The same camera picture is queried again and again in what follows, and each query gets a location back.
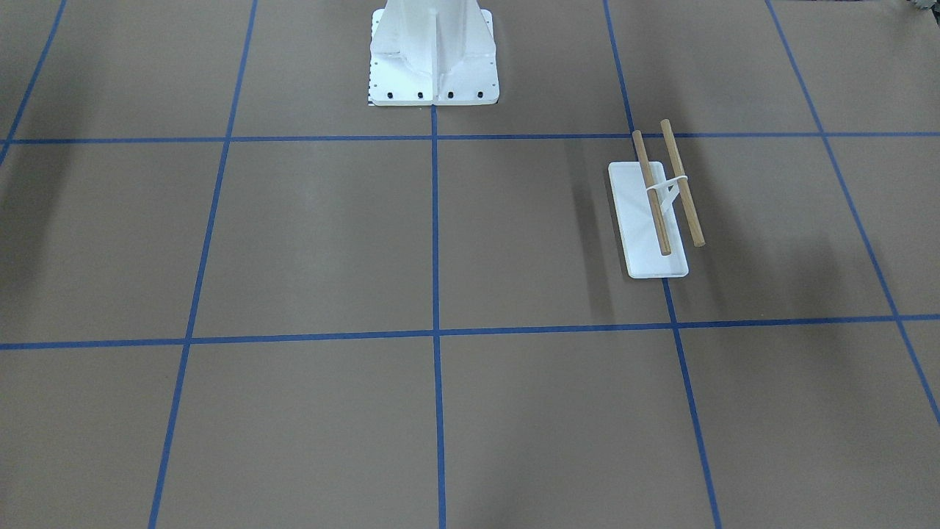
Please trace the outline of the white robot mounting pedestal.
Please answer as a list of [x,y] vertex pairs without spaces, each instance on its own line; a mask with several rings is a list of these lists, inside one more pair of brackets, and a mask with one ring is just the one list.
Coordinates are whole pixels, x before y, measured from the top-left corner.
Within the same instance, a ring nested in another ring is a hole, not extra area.
[[372,13],[367,101],[377,107],[492,105],[496,33],[477,1],[387,1]]

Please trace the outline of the white towel rack base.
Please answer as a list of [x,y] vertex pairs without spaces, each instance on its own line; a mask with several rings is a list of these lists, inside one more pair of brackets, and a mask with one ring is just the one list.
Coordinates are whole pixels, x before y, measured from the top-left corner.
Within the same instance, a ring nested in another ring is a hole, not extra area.
[[[654,178],[652,185],[646,184],[638,162],[608,164],[609,184],[627,273],[635,280],[682,278],[689,273],[689,267],[673,211],[673,201],[679,195],[679,179],[668,179],[662,163],[658,161],[651,162],[649,167]],[[649,207],[649,188],[656,190],[660,201],[670,248],[668,255],[661,252],[654,214]]]

